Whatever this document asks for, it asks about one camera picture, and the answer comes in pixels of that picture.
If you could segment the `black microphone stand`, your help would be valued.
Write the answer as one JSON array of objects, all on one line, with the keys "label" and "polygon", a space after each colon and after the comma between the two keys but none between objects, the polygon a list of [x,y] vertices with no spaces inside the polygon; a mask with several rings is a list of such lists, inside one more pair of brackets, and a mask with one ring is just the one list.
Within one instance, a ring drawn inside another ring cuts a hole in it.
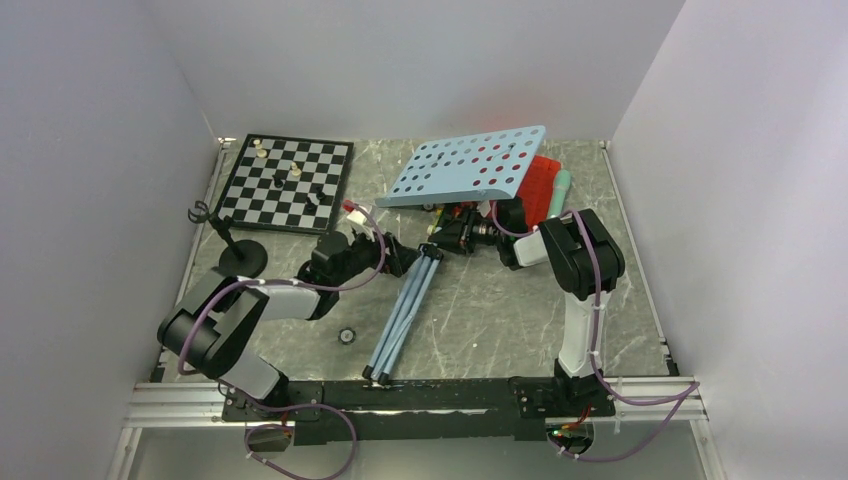
[{"label": "black microphone stand", "polygon": [[218,261],[220,270],[230,275],[250,278],[258,277],[265,270],[268,263],[267,250],[255,240],[236,241],[231,233],[233,219],[230,216],[221,217],[213,212],[207,203],[197,200],[187,210],[187,218],[197,225],[208,223],[226,244]]}]

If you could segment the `light blue music stand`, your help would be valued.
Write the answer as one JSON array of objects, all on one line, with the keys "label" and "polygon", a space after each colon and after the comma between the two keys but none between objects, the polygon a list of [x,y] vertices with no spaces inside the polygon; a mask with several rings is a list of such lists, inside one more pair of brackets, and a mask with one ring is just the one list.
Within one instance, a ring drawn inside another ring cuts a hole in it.
[{"label": "light blue music stand", "polygon": [[[469,181],[475,177],[476,171],[473,166],[457,163],[455,144],[466,136],[469,135],[419,145],[391,189],[377,199],[377,206],[400,208],[432,204],[441,208],[465,200],[471,192]],[[489,201],[490,211],[493,203],[502,204],[504,201],[507,200]],[[402,346],[447,252],[428,240],[418,251],[420,256],[412,265],[411,276],[401,288],[374,353],[363,370],[366,380],[379,385],[390,380]]]}]

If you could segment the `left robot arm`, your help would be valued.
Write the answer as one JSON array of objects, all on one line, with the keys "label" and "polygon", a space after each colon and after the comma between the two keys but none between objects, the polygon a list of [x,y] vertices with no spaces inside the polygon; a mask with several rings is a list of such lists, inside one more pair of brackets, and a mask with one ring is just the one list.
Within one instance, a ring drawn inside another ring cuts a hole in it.
[{"label": "left robot arm", "polygon": [[199,374],[248,396],[248,407],[264,420],[291,403],[288,377],[251,352],[248,343],[265,320],[313,321],[339,301],[348,281],[370,270],[402,277],[419,262],[417,248],[391,233],[338,231],[319,237],[297,275],[281,282],[239,277],[215,267],[175,306],[157,331],[159,343]]}]

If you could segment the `mint green microphone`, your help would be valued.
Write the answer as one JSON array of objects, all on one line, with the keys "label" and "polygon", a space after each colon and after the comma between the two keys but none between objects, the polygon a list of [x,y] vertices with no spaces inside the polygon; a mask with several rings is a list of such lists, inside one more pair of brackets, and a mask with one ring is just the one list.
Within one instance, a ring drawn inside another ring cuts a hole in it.
[{"label": "mint green microphone", "polygon": [[559,217],[565,210],[565,203],[571,187],[572,175],[568,170],[560,170],[554,177],[553,190],[547,211],[548,218]]}]

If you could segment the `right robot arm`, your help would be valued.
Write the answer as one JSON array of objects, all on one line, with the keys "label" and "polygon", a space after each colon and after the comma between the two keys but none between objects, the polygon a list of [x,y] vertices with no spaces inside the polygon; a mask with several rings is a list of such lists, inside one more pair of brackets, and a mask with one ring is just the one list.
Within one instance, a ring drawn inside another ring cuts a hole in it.
[{"label": "right robot arm", "polygon": [[576,415],[602,392],[599,337],[604,310],[625,273],[625,258],[592,209],[554,213],[526,223],[520,199],[493,203],[484,214],[470,204],[447,204],[428,241],[468,255],[479,244],[498,249],[502,264],[519,270],[546,263],[565,294],[564,337],[554,364],[554,407]]}]

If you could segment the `red sheet music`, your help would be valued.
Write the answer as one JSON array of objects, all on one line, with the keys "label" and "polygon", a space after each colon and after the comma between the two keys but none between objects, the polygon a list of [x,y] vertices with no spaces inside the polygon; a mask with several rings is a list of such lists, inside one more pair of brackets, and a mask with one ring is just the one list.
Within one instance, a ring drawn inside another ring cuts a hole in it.
[{"label": "red sheet music", "polygon": [[471,192],[454,207],[480,209],[490,215],[491,200],[523,202],[525,221],[533,226],[544,218],[561,166],[538,154],[546,128],[535,125],[469,135],[455,144],[457,163],[475,168]]}]

